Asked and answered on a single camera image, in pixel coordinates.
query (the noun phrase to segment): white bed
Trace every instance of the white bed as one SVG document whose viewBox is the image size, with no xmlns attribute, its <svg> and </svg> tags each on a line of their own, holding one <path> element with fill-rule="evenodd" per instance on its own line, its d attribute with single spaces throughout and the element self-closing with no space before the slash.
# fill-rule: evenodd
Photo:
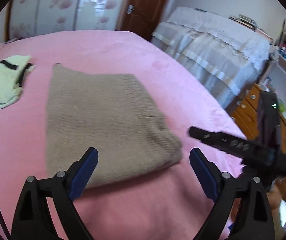
<svg viewBox="0 0 286 240">
<path fill-rule="evenodd" d="M 152 43 L 181 63 L 226 108 L 262 72 L 270 44 L 230 19 L 178 7 Z"/>
</svg>

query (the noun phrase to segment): finger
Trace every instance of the finger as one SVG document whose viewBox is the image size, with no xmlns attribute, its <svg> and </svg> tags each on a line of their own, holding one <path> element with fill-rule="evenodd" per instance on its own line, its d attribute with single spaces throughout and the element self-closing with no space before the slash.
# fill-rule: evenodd
<svg viewBox="0 0 286 240">
<path fill-rule="evenodd" d="M 282 200 L 282 195 L 277 186 L 273 186 L 271 191 L 267 192 L 267 199 L 272 211 L 279 208 Z"/>
</svg>

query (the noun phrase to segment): metal screw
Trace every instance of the metal screw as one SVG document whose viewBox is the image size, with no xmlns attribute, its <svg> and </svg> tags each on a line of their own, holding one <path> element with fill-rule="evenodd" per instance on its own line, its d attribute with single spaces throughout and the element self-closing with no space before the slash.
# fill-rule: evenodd
<svg viewBox="0 0 286 240">
<path fill-rule="evenodd" d="M 34 176 L 29 176 L 29 177 L 26 179 L 27 182 L 32 182 L 33 180 L 34 180 Z"/>
<path fill-rule="evenodd" d="M 230 174 L 228 172 L 223 172 L 222 173 L 223 178 L 225 179 L 229 179 L 230 178 Z"/>
<path fill-rule="evenodd" d="M 236 148 L 243 148 L 243 143 L 240 142 L 240 143 L 236 146 Z"/>
<path fill-rule="evenodd" d="M 260 183 L 261 182 L 261 179 L 259 177 L 254 177 L 253 180 L 256 182 L 256 183 Z"/>
<path fill-rule="evenodd" d="M 65 176 L 65 171 L 59 171 L 56 176 L 58 176 L 59 178 L 63 178 Z"/>
<path fill-rule="evenodd" d="M 237 145 L 238 144 L 238 140 L 233 140 L 231 143 L 230 143 L 230 145 L 233 147 L 233 146 L 235 146 L 235 145 Z"/>
<path fill-rule="evenodd" d="M 249 149 L 249 144 L 245 144 L 244 147 L 243 147 L 243 151 L 246 151 Z"/>
</svg>

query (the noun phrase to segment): wooden dresser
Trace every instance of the wooden dresser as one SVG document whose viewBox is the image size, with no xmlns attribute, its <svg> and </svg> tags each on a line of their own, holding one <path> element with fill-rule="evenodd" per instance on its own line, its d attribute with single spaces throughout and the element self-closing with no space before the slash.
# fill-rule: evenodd
<svg viewBox="0 0 286 240">
<path fill-rule="evenodd" d="M 256 110 L 258 107 L 259 95 L 260 88 L 255 84 L 231 115 L 238 127 L 245 136 L 247 136 L 248 140 L 254 140 L 258 135 Z M 282 115 L 280 115 L 280 117 L 282 133 L 281 149 L 286 153 L 286 120 Z M 286 178 L 277 179 L 276 184 L 283 195 L 283 199 L 286 201 Z"/>
</svg>

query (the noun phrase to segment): door handle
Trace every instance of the door handle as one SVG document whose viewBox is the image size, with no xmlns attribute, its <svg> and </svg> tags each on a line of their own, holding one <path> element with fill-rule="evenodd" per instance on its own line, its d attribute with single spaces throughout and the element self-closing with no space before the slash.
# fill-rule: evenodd
<svg viewBox="0 0 286 240">
<path fill-rule="evenodd" d="M 135 11 L 134 5 L 129 5 L 129 8 L 127 9 L 127 14 L 132 14 L 132 11 Z"/>
</svg>

